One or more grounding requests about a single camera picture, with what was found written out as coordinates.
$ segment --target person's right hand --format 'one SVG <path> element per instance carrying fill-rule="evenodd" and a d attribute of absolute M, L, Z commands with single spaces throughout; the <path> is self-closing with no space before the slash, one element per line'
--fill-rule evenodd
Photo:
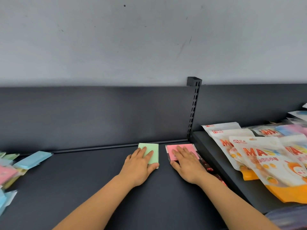
<path fill-rule="evenodd" d="M 175 161 L 171 161 L 172 167 L 184 180 L 199 185 L 201 179 L 207 174 L 207 171 L 194 153 L 189 152 L 186 147 L 181 148 L 177 146 L 177 150 L 178 151 L 172 150 L 172 152 L 177 157 L 180 165 Z"/>

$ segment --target wall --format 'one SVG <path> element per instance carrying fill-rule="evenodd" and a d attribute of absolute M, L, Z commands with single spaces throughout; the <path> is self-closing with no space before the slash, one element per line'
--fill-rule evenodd
<path fill-rule="evenodd" d="M 0 0 L 0 86 L 307 82 L 307 0 Z"/>

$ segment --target pile of colorful packets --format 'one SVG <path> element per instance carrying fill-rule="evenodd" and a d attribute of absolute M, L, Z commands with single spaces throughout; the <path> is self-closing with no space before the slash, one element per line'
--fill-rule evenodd
<path fill-rule="evenodd" d="M 39 165 L 42 161 L 52 156 L 50 152 L 38 151 L 15 163 L 19 154 L 6 154 L 0 152 L 0 216 L 4 209 L 10 205 L 17 190 L 5 192 L 20 176 Z"/>
<path fill-rule="evenodd" d="M 260 179 L 283 202 L 307 204 L 307 111 L 280 123 L 203 125 L 244 180 Z"/>

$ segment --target dark shelf surface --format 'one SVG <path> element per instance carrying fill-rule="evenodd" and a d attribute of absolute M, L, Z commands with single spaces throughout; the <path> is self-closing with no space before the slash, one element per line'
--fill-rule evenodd
<path fill-rule="evenodd" d="M 232 167 L 223 151 L 205 131 L 193 132 L 190 140 L 195 144 L 200 155 L 219 171 L 226 184 L 261 213 L 297 205 L 297 203 L 280 201 L 260 180 L 244 181 L 242 173 Z"/>
<path fill-rule="evenodd" d="M 117 175 L 136 148 L 53 155 L 10 188 L 18 193 L 0 217 L 1 230 L 52 229 Z M 202 190 L 170 166 L 165 144 L 159 145 L 159 162 L 159 169 L 122 201 L 106 229 L 226 229 Z"/>

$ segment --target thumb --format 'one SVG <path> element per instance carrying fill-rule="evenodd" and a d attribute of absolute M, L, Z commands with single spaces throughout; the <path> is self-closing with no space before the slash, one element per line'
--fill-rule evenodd
<path fill-rule="evenodd" d="M 159 163 L 152 163 L 147 167 L 148 175 L 152 173 L 156 168 L 159 167 Z"/>
<path fill-rule="evenodd" d="M 181 173 L 181 167 L 180 165 L 175 162 L 175 161 L 171 161 L 171 166 L 180 174 Z"/>

